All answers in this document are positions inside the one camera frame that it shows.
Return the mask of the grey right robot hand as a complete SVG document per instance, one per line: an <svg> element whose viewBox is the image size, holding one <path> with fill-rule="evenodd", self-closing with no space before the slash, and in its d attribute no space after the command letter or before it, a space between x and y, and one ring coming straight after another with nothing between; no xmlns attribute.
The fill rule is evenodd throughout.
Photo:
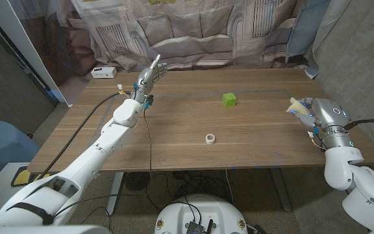
<svg viewBox="0 0 374 234"><path fill-rule="evenodd" d="M350 134L344 128L349 123L349 117L337 102L316 97L292 97L290 103L286 112L294 114L310 129L308 135L314 145L323 151L354 146Z"/></svg>

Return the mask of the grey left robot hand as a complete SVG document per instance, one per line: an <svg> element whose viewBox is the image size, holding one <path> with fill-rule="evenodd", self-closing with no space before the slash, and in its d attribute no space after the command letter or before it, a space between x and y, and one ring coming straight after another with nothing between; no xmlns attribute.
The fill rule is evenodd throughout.
<svg viewBox="0 0 374 234"><path fill-rule="evenodd" d="M131 99L142 104L145 97L152 91L154 83L167 74L168 65L159 63L159 61L160 55L157 55L150 67L145 68L139 74L134 91L131 92Z"/></svg>

